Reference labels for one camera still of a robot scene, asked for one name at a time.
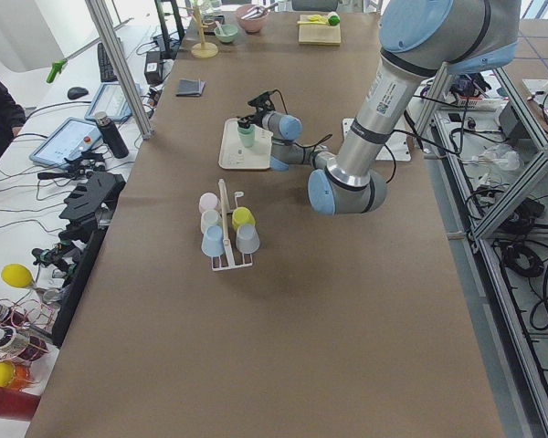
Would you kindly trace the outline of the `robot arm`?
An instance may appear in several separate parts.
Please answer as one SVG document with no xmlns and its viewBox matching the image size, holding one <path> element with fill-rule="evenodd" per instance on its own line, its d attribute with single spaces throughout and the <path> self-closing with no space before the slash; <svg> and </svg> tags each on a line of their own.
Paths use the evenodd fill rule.
<svg viewBox="0 0 548 438">
<path fill-rule="evenodd" d="M 271 162 L 313 167 L 308 181 L 312 208 L 320 214 L 362 214 L 385 199 L 386 182 L 373 171 L 422 80 L 443 64 L 452 74 L 477 73 L 510 63 L 517 47 L 518 1 L 392 1 L 381 19 L 381 60 L 364 103 L 339 152 L 294 144 L 300 122 L 274 110 L 267 93 L 250 101 L 255 113 L 237 122 L 241 133 L 256 126 L 283 139 Z"/>
</svg>

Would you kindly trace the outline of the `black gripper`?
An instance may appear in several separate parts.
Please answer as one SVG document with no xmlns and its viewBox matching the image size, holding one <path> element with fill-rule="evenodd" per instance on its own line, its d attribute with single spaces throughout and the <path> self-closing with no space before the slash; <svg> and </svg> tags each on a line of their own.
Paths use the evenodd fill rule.
<svg viewBox="0 0 548 438">
<path fill-rule="evenodd" d="M 250 128 L 253 125 L 263 127 L 265 116 L 274 110 L 274 104 L 270 98 L 272 94 L 273 91 L 265 91 L 248 101 L 248 105 L 254 109 L 254 113 L 237 119 L 240 129 Z"/>
</svg>

